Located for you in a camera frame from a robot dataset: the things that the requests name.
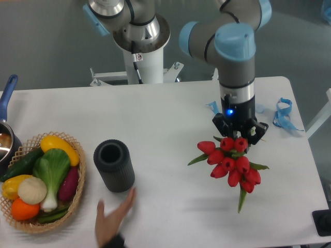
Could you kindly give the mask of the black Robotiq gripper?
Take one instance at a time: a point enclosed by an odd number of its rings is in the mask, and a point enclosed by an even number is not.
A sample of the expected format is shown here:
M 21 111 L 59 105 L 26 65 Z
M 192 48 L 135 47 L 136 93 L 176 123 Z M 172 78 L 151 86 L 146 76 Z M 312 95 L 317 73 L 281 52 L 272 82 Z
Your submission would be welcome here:
M 223 137 L 236 137 L 239 132 L 250 145 L 257 144 L 268 130 L 268 124 L 258 122 L 255 116 L 255 98 L 238 104 L 221 100 L 222 112 L 213 117 L 213 123 Z

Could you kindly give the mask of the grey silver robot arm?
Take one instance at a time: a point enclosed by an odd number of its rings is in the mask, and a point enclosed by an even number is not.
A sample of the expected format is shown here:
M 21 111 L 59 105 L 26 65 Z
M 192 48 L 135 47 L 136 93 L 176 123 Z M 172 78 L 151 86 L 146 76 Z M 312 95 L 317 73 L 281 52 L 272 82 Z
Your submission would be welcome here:
M 268 129 L 255 117 L 254 33 L 270 20 L 272 8 L 269 1 L 218 4 L 218 18 L 189 22 L 182 28 L 179 47 L 218 71 L 222 111 L 213 123 L 220 134 L 240 134 L 254 145 Z M 125 58 L 129 84 L 163 82 L 163 48 L 170 27 L 157 14 L 154 1 L 88 1 L 83 11 L 100 35 L 113 35 Z

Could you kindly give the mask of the person's hand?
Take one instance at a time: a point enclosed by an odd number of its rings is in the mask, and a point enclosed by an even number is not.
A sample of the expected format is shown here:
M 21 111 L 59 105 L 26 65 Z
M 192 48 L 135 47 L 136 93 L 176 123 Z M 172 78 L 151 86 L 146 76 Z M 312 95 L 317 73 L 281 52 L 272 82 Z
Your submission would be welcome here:
M 111 213 L 105 215 L 104 202 L 97 205 L 95 235 L 98 247 L 125 247 L 125 239 L 118 232 L 122 220 L 132 208 L 137 191 L 131 188 L 126 199 Z

